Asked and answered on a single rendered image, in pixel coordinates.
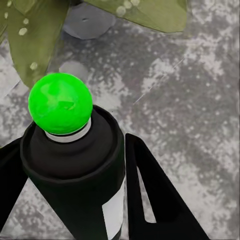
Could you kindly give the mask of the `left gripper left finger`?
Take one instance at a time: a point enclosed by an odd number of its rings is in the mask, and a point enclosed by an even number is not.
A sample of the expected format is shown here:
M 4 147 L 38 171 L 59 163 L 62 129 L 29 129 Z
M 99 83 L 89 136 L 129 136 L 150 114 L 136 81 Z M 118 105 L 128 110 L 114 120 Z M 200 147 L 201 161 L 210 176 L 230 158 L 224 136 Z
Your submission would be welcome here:
M 21 140 L 0 149 L 0 233 L 29 178 L 20 157 Z

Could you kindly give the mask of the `insectifuge atomizer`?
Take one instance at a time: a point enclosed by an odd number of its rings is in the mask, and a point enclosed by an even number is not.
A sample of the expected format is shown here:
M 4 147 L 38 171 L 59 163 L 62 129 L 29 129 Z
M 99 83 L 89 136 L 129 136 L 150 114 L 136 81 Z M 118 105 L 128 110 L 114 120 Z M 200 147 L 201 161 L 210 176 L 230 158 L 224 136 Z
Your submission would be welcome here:
M 32 87 L 22 169 L 75 240 L 119 240 L 125 136 L 114 116 L 93 104 L 89 77 L 84 64 L 69 60 Z

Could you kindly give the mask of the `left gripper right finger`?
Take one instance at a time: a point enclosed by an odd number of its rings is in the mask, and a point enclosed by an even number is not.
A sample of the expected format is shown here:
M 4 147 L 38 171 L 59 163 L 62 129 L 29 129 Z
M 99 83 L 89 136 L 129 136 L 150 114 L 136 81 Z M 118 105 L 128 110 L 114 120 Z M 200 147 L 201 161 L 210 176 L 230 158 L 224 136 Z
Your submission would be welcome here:
M 129 240 L 210 240 L 145 142 L 125 134 Z M 156 223 L 145 220 L 139 168 Z

